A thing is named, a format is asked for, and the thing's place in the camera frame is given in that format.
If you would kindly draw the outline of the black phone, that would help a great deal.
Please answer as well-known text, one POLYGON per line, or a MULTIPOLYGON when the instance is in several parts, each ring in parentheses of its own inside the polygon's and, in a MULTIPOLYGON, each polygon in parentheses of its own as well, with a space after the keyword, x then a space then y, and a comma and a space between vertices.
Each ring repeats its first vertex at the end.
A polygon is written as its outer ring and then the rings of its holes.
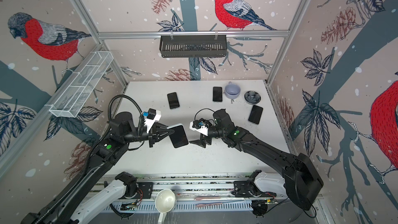
POLYGON ((261 106, 253 105, 251 112, 249 114, 248 121, 253 124, 259 124, 263 113, 263 108, 261 106))
POLYGON ((187 139, 187 135, 183 126, 178 126, 172 128, 175 132, 174 134, 170 135, 170 140, 173 144, 174 148, 180 148, 183 146, 187 146, 189 141, 187 139))
POLYGON ((212 89, 212 101, 222 102, 223 101, 223 89, 222 87, 213 87, 212 89))
POLYGON ((180 107, 179 99, 176 92, 172 92, 167 94, 167 100, 169 103, 169 107, 171 110, 177 109, 180 107))

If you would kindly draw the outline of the light blue phone case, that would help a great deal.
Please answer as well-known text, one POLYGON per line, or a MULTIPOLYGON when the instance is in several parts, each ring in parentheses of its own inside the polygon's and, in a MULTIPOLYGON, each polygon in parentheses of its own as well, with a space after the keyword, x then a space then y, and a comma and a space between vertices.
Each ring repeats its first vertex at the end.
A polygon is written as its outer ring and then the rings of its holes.
POLYGON ((172 129, 172 128, 175 128, 175 127, 178 127, 178 126, 183 126, 183 124, 182 123, 178 123, 178 124, 175 124, 175 125, 170 125, 170 126, 167 127, 167 129, 172 129))

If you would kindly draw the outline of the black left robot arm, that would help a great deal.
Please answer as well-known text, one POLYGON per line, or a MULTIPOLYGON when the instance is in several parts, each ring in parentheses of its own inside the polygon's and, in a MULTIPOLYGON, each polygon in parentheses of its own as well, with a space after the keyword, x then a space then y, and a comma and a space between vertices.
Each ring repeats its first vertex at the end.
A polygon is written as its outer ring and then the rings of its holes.
POLYGON ((90 149, 80 174, 39 213, 27 214, 22 220, 23 224, 86 224, 115 200, 135 196, 138 191, 136 178, 122 172, 92 200, 82 203, 103 175, 115 166, 126 152, 132 151, 130 143, 148 141, 152 147, 175 132, 158 122, 159 114, 156 110, 151 108, 143 112, 127 95, 114 96, 109 103, 109 111, 119 98, 127 99, 135 105, 139 112, 138 125, 134 124, 130 112, 121 112, 115 117, 109 115, 108 128, 90 149))

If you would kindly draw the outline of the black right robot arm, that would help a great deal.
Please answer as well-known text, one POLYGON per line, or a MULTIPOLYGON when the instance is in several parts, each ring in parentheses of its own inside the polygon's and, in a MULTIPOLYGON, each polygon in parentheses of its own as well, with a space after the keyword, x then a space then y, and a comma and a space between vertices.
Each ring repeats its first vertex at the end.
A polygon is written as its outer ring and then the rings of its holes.
POLYGON ((229 148, 254 156, 282 176, 286 194, 296 206, 311 210, 324 182, 307 155, 287 153, 259 140, 236 126, 225 109, 213 112, 213 118, 213 121, 201 118, 190 122, 190 129, 201 134, 191 144, 205 148, 213 139, 222 139, 229 148))

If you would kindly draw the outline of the lavender cup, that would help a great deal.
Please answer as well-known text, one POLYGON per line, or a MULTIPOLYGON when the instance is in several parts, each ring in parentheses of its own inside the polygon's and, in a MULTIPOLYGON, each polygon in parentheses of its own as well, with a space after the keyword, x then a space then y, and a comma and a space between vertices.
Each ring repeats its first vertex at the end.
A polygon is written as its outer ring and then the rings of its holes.
POLYGON ((228 84, 224 88, 224 94, 230 100, 238 98, 240 93, 241 93, 240 86, 233 82, 228 82, 228 84))

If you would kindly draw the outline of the white ladle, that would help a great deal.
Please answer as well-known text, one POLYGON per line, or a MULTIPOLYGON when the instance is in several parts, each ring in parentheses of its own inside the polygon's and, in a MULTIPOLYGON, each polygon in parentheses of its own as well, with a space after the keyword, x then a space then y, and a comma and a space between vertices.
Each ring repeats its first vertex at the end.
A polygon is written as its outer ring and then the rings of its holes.
POLYGON ((155 198, 155 208, 159 212, 158 224, 163 224, 167 213, 176 205, 176 195, 170 189, 160 191, 155 198))

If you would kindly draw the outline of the dark grey small bowl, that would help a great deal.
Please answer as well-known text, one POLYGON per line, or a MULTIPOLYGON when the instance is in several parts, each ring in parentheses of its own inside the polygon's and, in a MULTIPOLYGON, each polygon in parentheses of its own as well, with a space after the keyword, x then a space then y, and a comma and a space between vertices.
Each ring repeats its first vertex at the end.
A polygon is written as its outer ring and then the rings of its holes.
POLYGON ((244 94, 244 99, 248 104, 256 105, 261 101, 261 95, 251 90, 244 94))

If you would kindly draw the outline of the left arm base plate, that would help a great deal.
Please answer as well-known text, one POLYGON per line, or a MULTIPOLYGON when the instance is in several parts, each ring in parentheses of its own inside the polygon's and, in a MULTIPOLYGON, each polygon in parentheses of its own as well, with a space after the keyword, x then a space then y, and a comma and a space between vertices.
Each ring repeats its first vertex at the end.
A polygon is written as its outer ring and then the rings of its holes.
POLYGON ((154 183, 138 182, 131 183, 126 186, 125 194, 121 199, 150 199, 153 191, 154 183))

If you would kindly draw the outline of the red pen on rail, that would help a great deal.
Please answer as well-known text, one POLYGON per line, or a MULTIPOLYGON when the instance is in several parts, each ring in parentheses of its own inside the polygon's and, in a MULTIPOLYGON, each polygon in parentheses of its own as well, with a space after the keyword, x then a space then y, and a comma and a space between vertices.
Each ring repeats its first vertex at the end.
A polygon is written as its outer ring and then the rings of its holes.
POLYGON ((196 208, 205 208, 205 207, 210 207, 210 206, 220 206, 225 203, 229 203, 229 202, 200 203, 200 204, 196 204, 195 207, 196 208))

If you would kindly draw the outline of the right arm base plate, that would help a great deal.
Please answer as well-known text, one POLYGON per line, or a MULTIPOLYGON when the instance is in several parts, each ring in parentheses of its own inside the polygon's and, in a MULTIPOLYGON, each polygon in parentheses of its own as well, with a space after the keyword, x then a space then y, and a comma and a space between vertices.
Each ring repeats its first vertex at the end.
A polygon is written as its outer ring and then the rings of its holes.
POLYGON ((259 197, 269 197, 275 198, 277 194, 274 192, 262 192, 260 191, 253 182, 251 181, 234 181, 234 188, 231 194, 235 197, 240 198, 259 198, 259 197))

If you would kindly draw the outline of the white mesh wall shelf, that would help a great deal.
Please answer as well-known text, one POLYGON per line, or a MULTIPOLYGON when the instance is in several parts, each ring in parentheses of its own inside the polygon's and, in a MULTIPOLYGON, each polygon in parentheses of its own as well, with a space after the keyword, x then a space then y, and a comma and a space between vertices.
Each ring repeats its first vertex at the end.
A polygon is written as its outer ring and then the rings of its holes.
POLYGON ((77 117, 113 59, 113 55, 108 51, 90 53, 84 61, 83 68, 72 73, 72 81, 50 107, 50 113, 55 117, 77 117))

